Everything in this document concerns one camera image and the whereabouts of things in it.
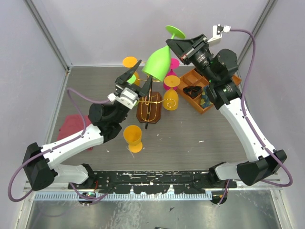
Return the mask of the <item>pink wine glass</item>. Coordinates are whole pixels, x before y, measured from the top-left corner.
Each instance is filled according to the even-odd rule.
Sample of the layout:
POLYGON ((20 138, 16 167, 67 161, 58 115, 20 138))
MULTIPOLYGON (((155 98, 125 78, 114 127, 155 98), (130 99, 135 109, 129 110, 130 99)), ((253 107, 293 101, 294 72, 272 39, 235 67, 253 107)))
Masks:
POLYGON ((170 68, 166 76, 170 76, 170 75, 177 76, 177 73, 174 70, 177 69, 179 66, 180 66, 179 60, 175 58, 171 58, 170 68))

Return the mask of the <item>blue floral folded tie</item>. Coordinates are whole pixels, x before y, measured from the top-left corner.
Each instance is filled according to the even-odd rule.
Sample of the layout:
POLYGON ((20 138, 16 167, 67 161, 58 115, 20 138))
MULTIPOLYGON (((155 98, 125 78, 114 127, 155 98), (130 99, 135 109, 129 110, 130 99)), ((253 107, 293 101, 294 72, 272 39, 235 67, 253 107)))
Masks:
POLYGON ((202 95, 201 95, 201 100, 200 100, 200 106, 202 108, 207 108, 209 106, 213 105, 213 103, 209 100, 208 95, 207 95, 207 86, 205 86, 202 89, 202 95))

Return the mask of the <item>orange wine glass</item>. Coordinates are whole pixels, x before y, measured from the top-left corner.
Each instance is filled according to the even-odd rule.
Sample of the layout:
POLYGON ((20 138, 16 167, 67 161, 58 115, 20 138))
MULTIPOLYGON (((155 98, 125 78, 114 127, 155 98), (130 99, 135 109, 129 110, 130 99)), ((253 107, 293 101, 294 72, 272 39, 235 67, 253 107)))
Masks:
POLYGON ((142 150, 142 130, 137 125, 130 125, 124 129, 123 137, 132 153, 139 153, 142 150))
MULTIPOLYGON (((123 59, 122 64, 126 68, 132 68, 137 62, 138 62, 138 60, 135 57, 128 56, 123 59)), ((135 71, 134 75, 136 76, 137 80, 133 84, 140 86, 140 77, 139 77, 138 72, 135 71)))
POLYGON ((180 78, 175 75, 169 75, 165 77, 164 83, 169 87, 163 97, 163 107, 166 110, 174 111, 178 108, 179 96, 174 88, 177 87, 180 82, 180 78))

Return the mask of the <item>green wine glass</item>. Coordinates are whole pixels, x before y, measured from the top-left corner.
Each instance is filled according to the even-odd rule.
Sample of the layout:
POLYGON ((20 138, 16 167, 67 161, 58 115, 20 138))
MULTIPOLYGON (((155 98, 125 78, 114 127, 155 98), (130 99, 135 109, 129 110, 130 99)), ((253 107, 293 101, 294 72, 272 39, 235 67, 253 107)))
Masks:
POLYGON ((127 80, 127 83, 133 84, 133 83, 135 83, 136 80, 137 80, 136 76, 133 75, 130 79, 127 80))
MULTIPOLYGON (((185 39, 185 34, 178 28, 172 25, 166 25, 166 30, 171 34, 171 39, 175 37, 185 39)), ((154 79, 163 82, 170 68, 171 54, 170 47, 166 44, 164 47, 156 50, 150 55, 142 72, 146 75, 151 75, 154 79)))

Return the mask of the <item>wooden compartment tray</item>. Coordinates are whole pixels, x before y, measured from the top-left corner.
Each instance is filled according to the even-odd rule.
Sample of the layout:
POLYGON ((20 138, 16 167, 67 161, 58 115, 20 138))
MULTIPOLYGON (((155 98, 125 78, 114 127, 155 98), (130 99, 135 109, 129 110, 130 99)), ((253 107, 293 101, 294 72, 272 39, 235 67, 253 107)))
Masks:
POLYGON ((195 69, 192 69, 183 76, 181 76, 180 80, 181 82, 178 85, 177 92, 187 101, 188 104, 190 104, 200 114, 203 114, 210 108, 212 108, 213 105, 206 108, 201 107, 201 93, 197 95, 194 99, 192 99, 190 96, 183 92, 183 88, 187 86, 200 86, 202 88, 207 86, 209 82, 203 76, 201 76, 195 69))

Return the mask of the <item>red cloth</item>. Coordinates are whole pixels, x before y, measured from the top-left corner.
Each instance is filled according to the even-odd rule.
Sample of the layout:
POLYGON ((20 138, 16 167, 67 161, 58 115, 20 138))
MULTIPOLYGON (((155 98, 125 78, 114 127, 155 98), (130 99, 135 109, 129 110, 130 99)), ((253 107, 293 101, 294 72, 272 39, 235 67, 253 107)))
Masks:
POLYGON ((83 130, 83 121, 80 114, 72 114, 65 117, 64 123, 59 129, 57 141, 62 140, 76 132, 83 130))

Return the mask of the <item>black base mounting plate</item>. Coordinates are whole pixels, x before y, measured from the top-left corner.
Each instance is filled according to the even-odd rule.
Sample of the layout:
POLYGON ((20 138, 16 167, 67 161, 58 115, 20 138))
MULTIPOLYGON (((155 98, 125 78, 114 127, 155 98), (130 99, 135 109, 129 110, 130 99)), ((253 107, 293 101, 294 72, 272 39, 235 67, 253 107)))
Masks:
POLYGON ((204 194, 210 188, 225 188, 226 181, 213 183, 206 171, 94 171, 77 189, 97 189, 99 193, 165 194, 173 188, 174 194, 204 194))

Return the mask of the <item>green wine glass front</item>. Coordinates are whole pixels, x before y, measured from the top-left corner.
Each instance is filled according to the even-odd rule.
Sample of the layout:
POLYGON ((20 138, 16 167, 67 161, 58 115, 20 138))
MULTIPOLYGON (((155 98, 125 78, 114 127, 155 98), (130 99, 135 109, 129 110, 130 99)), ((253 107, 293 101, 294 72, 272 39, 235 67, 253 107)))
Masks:
MULTIPOLYGON (((178 28, 172 25, 166 25, 166 30, 171 34, 171 39, 175 37, 185 39, 185 34, 178 28)), ((150 55, 142 72, 146 75, 151 75, 154 79, 163 82, 170 68, 171 54, 170 47, 166 44, 164 47, 156 50, 150 55)))

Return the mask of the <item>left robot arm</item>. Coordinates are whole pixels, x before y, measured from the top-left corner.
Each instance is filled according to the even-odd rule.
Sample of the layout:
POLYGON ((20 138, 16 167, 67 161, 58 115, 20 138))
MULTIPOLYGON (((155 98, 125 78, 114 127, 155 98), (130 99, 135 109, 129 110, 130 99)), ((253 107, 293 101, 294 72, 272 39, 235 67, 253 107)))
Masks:
POLYGON ((106 102, 93 102, 88 119, 91 124, 60 141, 27 147, 23 162, 24 172, 30 187, 39 191, 52 183, 73 183, 84 189, 95 185, 96 175, 88 164, 64 165, 63 161, 94 146, 114 139, 121 131, 121 123, 140 98, 148 95, 152 84, 150 76, 143 87, 127 81, 134 75, 141 61, 115 80, 115 92, 108 95, 106 102))

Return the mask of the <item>dark folded tie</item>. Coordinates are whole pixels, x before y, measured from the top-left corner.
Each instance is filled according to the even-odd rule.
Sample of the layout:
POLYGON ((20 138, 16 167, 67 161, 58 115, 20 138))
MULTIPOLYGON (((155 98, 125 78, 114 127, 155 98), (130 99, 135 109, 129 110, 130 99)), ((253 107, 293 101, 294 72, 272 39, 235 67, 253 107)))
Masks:
POLYGON ((197 96, 202 94, 201 86, 187 86, 183 88, 183 92, 190 98, 195 99, 197 96))

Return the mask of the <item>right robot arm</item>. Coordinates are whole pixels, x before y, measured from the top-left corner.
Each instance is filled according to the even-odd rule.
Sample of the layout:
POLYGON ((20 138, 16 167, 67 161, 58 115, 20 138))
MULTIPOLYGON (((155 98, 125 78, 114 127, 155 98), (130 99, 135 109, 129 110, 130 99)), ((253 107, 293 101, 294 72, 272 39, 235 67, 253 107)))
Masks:
POLYGON ((211 186, 219 188, 228 179, 241 180, 251 186, 275 174, 287 155, 265 139, 247 111, 242 93, 232 80, 238 70, 236 53, 222 49, 212 55, 203 34, 192 39, 167 39, 166 43, 183 64, 192 63, 209 82, 206 88, 209 101, 230 123, 246 153, 246 162, 223 162, 211 167, 211 186))

